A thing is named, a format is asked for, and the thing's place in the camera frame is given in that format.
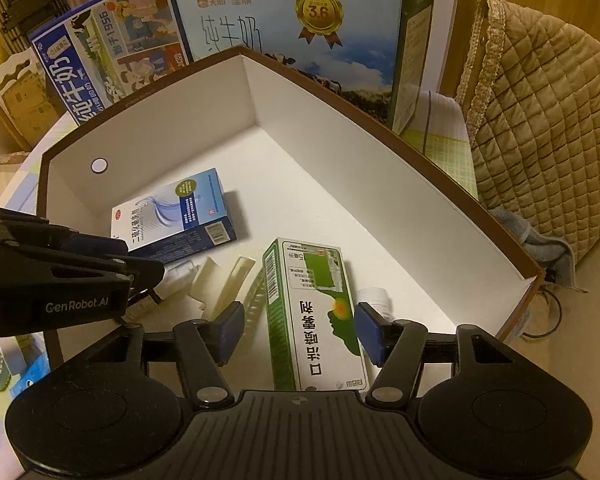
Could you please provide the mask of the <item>small white pill bottle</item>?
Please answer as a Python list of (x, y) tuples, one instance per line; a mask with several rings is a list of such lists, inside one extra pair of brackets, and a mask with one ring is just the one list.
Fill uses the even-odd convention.
[(358, 302), (369, 304), (385, 320), (394, 320), (392, 302), (384, 288), (366, 287), (359, 289), (356, 299)]

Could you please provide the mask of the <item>quilted beige chair cover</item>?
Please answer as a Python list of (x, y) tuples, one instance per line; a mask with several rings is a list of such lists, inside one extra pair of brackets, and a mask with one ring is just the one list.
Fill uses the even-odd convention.
[(478, 196), (581, 260), (600, 240), (600, 42), (506, 0), (479, 0), (456, 89)]

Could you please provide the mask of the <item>cream plastic clip holder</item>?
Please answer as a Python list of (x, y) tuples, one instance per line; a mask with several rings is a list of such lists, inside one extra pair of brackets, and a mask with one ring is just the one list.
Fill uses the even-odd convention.
[(204, 259), (188, 290), (188, 296), (198, 302), (204, 320), (211, 321), (237, 299), (255, 264), (253, 258), (240, 256), (227, 271), (211, 258)]

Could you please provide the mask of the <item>blue white medicine box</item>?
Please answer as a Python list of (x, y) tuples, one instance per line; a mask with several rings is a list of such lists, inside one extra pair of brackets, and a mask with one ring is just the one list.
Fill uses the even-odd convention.
[(124, 240), (131, 255), (164, 264), (236, 240), (214, 168), (115, 206), (110, 236)]

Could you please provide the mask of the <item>brown open cardboard box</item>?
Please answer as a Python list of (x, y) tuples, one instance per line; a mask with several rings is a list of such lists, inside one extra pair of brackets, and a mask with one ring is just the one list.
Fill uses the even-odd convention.
[(260, 257), (277, 237), (337, 246), (354, 288), (450, 332), (512, 331), (542, 270), (484, 208), (389, 129), (243, 48), (212, 55), (97, 115), (42, 158), (36, 211), (105, 235), (130, 198), (215, 169), (237, 231), (212, 258)]

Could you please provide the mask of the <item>green white medicine box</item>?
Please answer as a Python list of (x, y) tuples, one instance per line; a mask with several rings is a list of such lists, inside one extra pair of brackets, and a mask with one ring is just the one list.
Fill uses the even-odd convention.
[(337, 247), (278, 238), (262, 257), (278, 391), (365, 391), (368, 378)]

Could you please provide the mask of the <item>brown cardboard shipping box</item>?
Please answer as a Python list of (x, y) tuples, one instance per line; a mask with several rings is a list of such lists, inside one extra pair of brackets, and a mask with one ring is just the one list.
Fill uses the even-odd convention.
[(0, 119), (23, 151), (30, 152), (65, 111), (32, 48), (0, 65)]

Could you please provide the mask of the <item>light blue milk carton box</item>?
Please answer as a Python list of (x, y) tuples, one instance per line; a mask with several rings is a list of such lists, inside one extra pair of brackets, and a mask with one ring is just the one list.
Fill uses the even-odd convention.
[(201, 60), (242, 46), (400, 134), (415, 114), (434, 0), (176, 0)]

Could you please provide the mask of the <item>checkered tablecloth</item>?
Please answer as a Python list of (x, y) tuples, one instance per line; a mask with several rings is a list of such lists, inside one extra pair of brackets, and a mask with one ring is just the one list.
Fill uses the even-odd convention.
[(469, 136), (457, 102), (439, 93), (420, 92), (415, 114), (401, 138), (478, 198)]

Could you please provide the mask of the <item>dark blue milk carton box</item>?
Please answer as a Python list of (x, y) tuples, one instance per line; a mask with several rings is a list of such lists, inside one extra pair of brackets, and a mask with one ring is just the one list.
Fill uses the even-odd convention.
[(91, 0), (28, 38), (79, 125), (190, 62), (176, 0)]

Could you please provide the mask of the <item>grey cloth on floor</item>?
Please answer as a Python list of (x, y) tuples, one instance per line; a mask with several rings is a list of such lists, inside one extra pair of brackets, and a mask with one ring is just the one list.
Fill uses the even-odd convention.
[(540, 234), (528, 220), (506, 209), (495, 208), (489, 212), (543, 269), (543, 288), (551, 292), (569, 289), (588, 293), (577, 284), (576, 257), (565, 240)]

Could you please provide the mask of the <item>blue ointment tube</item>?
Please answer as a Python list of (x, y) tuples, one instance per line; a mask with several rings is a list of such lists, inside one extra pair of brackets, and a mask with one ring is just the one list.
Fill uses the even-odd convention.
[(27, 370), (15, 382), (15, 385), (9, 389), (13, 399), (23, 393), (24, 390), (30, 388), (33, 384), (44, 378), (50, 372), (50, 362), (46, 353), (41, 354), (27, 368)]

